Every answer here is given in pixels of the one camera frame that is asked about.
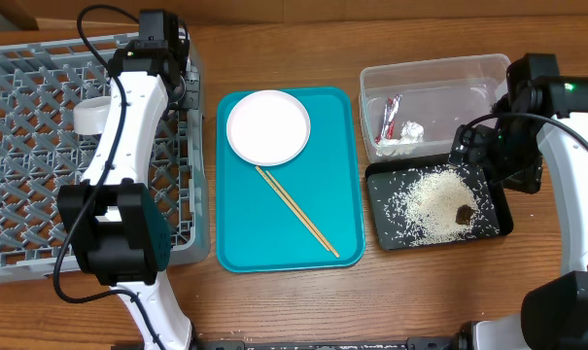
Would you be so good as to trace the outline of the white napkin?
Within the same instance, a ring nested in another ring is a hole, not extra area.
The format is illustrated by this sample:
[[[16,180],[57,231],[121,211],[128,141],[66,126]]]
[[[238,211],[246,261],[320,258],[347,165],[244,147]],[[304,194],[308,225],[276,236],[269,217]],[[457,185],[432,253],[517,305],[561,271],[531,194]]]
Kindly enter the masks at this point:
[[[411,154],[415,144],[423,141],[424,128],[416,122],[407,121],[401,125],[398,136],[395,137],[394,134],[395,124],[392,122],[376,139],[377,156],[396,157]]]

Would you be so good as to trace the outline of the white paper cup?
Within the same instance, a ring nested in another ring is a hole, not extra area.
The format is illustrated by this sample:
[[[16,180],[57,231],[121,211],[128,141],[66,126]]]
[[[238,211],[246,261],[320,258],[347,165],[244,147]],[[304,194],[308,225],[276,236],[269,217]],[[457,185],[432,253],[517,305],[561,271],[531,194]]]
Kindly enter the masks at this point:
[[[110,104],[110,96],[98,96],[81,101],[73,109],[74,130],[81,135],[102,134]]]

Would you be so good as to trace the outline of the red foil sauce packet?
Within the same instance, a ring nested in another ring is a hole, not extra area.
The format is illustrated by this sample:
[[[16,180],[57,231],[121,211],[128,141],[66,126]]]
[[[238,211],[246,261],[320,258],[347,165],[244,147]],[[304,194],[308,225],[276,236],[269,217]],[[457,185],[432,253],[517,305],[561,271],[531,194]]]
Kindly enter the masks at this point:
[[[402,95],[396,94],[394,97],[390,97],[386,100],[381,128],[375,138],[375,142],[377,144],[380,144],[383,140],[389,140],[393,137],[395,118],[398,113],[401,99]]]

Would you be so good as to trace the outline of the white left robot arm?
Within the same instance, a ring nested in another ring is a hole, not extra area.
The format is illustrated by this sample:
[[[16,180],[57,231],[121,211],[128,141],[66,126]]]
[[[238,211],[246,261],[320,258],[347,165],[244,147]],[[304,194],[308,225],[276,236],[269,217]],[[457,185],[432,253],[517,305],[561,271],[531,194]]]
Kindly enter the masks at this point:
[[[67,236],[52,283],[68,303],[119,297],[146,349],[190,349],[192,324],[166,273],[171,230],[149,185],[157,126],[184,95],[190,38],[165,10],[143,10],[134,22],[137,38],[100,61],[110,102],[95,155],[82,180],[57,194]]]

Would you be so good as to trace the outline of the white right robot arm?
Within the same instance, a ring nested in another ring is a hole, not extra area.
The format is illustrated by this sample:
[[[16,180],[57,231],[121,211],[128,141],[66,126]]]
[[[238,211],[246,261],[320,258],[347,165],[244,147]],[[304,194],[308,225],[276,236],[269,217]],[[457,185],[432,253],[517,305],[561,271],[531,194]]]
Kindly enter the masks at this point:
[[[588,349],[588,78],[564,77],[552,53],[506,70],[492,112],[458,127],[449,161],[475,164],[491,185],[539,190],[548,168],[562,235],[561,275],[527,293],[521,310],[469,322],[455,349]]]

